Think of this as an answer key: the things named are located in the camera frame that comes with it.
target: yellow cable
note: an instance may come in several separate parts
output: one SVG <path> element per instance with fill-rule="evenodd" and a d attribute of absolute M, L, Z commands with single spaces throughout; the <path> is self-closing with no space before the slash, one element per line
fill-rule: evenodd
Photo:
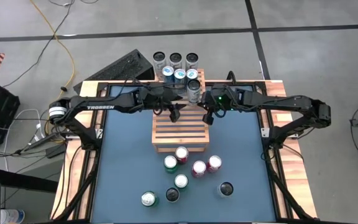
<path fill-rule="evenodd" d="M 73 80 L 74 76 L 75 76 L 75 64 L 74 64 L 74 59 L 73 59 L 73 56 L 71 56 L 71 53 L 70 51 L 67 49 L 66 46 L 64 46 L 64 44 L 62 44 L 59 40 L 59 38 L 57 37 L 56 35 L 56 32 L 55 32 L 55 29 L 52 27 L 52 25 L 50 25 L 48 19 L 45 17 L 45 15 L 41 12 L 41 10 L 38 8 L 38 6 L 33 2 L 33 0 L 30 0 L 31 4 L 35 7 L 35 9 L 41 14 L 41 16 L 43 17 L 43 19 L 45 20 L 45 22 L 47 22 L 50 30 L 52 30 L 53 32 L 53 36 L 55 37 L 56 41 L 66 50 L 68 56 L 70 56 L 70 59 L 71 59 L 71 66 L 72 66 L 72 69 L 73 69 L 73 72 L 71 73 L 71 77 L 70 79 L 67 81 L 65 87 L 67 87 L 70 82 Z M 62 96 L 62 94 L 64 93 L 64 91 L 60 90 L 60 94 L 59 96 L 57 97 L 57 100 Z M 48 134 L 49 132 L 49 123 L 47 121 L 47 128 L 46 128 L 46 133 Z"/>

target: concrete floor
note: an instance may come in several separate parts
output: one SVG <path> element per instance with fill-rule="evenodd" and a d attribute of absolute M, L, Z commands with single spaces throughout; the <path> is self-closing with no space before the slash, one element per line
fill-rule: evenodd
<path fill-rule="evenodd" d="M 36 0 L 54 27 L 66 9 Z M 358 1 L 350 0 L 251 0 L 258 27 L 325 26 L 358 24 Z M 170 29 L 249 28 L 242 0 L 100 0 L 80 1 L 71 8 L 59 34 L 97 34 Z M 0 37 L 50 35 L 46 23 L 28 0 L 0 0 Z M 300 141 L 311 192 L 322 220 L 358 223 L 358 152 L 350 138 L 349 119 L 358 108 L 358 29 L 260 33 L 271 79 L 283 80 L 288 95 L 302 94 L 325 101 L 332 108 L 329 128 L 313 131 Z M 46 41 L 0 42 L 6 58 L 0 84 L 9 83 L 33 64 Z M 76 62 L 78 83 L 133 49 L 149 60 L 156 51 L 194 51 L 208 79 L 225 78 L 233 70 L 238 79 L 260 79 L 259 59 L 251 33 L 171 35 L 64 40 Z M 20 110 L 42 112 L 71 74 L 68 55 L 56 43 L 46 49 L 41 63 L 8 89 L 19 95 Z M 36 114 L 25 114 L 34 118 Z M 9 137 L 8 151 L 26 144 L 35 121 L 17 122 Z M 355 130 L 358 143 L 358 129 Z M 61 158 L 39 162 L 32 168 Z M 10 159 L 11 171 L 34 160 Z M 4 161 L 0 159 L 0 169 Z M 11 205 L 22 205 L 21 202 Z M 26 205 L 34 201 L 28 199 Z M 50 211 L 50 204 L 37 211 Z M 46 216 L 40 215 L 40 221 Z"/>

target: can rack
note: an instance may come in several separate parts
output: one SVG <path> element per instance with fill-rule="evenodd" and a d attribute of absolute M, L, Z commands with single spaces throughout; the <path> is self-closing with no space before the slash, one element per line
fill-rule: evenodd
<path fill-rule="evenodd" d="M 204 70 L 198 69 L 198 80 L 201 83 L 201 94 L 205 92 Z M 189 152 L 204 152 L 209 144 L 209 129 L 202 119 L 206 111 L 199 106 L 191 105 L 187 95 L 174 103 L 187 104 L 180 110 L 180 118 L 172 123 L 169 111 L 160 115 L 153 114 L 152 144 L 157 152 L 175 152 L 178 146 L 185 146 Z"/>

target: soda can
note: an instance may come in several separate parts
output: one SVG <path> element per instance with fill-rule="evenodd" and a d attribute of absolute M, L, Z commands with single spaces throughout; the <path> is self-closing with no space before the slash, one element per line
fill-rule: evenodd
<path fill-rule="evenodd" d="M 146 207 L 153 207 L 158 204 L 158 197 L 152 191 L 144 192 L 142 195 L 142 204 Z"/>
<path fill-rule="evenodd" d="M 197 69 L 198 68 L 198 55 L 195 53 L 190 53 L 186 56 L 186 71 L 189 69 Z"/>
<path fill-rule="evenodd" d="M 219 156 L 211 156 L 206 163 L 206 169 L 210 173 L 218 171 L 218 169 L 221 168 L 221 166 L 222 166 L 222 159 Z"/>
<path fill-rule="evenodd" d="M 182 68 L 181 55 L 179 53 L 172 53 L 171 56 L 169 56 L 169 66 L 175 71 Z"/>
<path fill-rule="evenodd" d="M 223 182 L 218 186 L 218 195 L 221 197 L 228 197 L 233 194 L 233 185 L 229 182 Z"/>
<path fill-rule="evenodd" d="M 191 174 L 193 177 L 199 178 L 205 174 L 205 163 L 203 161 L 196 161 L 191 168 Z"/>
<path fill-rule="evenodd" d="M 187 83 L 187 97 L 189 103 L 198 103 L 201 94 L 201 83 L 197 79 L 190 80 Z"/>
<path fill-rule="evenodd" d="M 187 158 L 189 157 L 189 151 L 186 147 L 180 146 L 175 151 L 175 157 L 178 159 L 180 164 L 185 164 L 187 162 Z"/>
<path fill-rule="evenodd" d="M 179 174 L 175 177 L 175 186 L 179 190 L 185 190 L 188 184 L 188 179 L 185 174 Z"/>
<path fill-rule="evenodd" d="M 172 83 L 172 87 L 173 84 L 175 83 L 175 77 L 173 76 L 174 70 L 171 66 L 165 66 L 162 69 L 162 80 L 164 81 L 164 84 L 170 84 Z"/>
<path fill-rule="evenodd" d="M 189 69 L 186 72 L 187 81 L 197 79 L 198 78 L 198 72 L 195 69 Z"/>
<path fill-rule="evenodd" d="M 164 166 L 165 166 L 165 170 L 168 173 L 172 174 L 178 169 L 178 161 L 173 156 L 167 156 L 164 159 Z"/>
<path fill-rule="evenodd" d="M 169 188 L 165 193 L 165 197 L 170 203 L 177 202 L 179 200 L 179 196 L 180 196 L 179 190 L 174 187 Z"/>
<path fill-rule="evenodd" d="M 156 52 L 153 54 L 154 60 L 154 70 L 155 74 L 159 80 L 163 80 L 162 69 L 167 66 L 167 61 L 165 60 L 165 54 L 163 52 Z"/>
<path fill-rule="evenodd" d="M 175 88 L 178 94 L 182 94 L 186 89 L 186 72 L 183 69 L 175 70 Z"/>

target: white cable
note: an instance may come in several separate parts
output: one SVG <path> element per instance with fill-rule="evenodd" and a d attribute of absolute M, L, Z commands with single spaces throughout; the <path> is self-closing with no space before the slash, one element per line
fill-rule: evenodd
<path fill-rule="evenodd" d="M 15 117 L 15 119 L 17 119 L 17 118 L 20 116 L 20 114 L 22 114 L 23 112 L 26 112 L 26 111 L 35 111 L 35 112 L 37 112 L 37 115 L 38 115 L 38 123 L 39 123 L 39 125 L 41 125 L 41 117 L 40 117 L 40 113 L 38 112 L 37 109 L 22 110 L 22 111 Z M 6 153 L 7 137 L 8 137 L 8 135 L 9 135 L 9 131 L 11 130 L 11 127 L 12 127 L 13 123 L 15 123 L 15 121 L 16 121 L 15 119 L 12 121 L 11 125 L 9 125 L 9 128 L 7 129 L 7 133 L 6 133 L 6 137 L 5 137 L 4 154 Z M 9 169 L 8 169 L 8 167 L 7 167 L 7 159 L 6 159 L 6 157 L 4 157 L 4 160 L 5 160 L 5 168 L 6 168 L 6 171 L 9 171 Z"/>

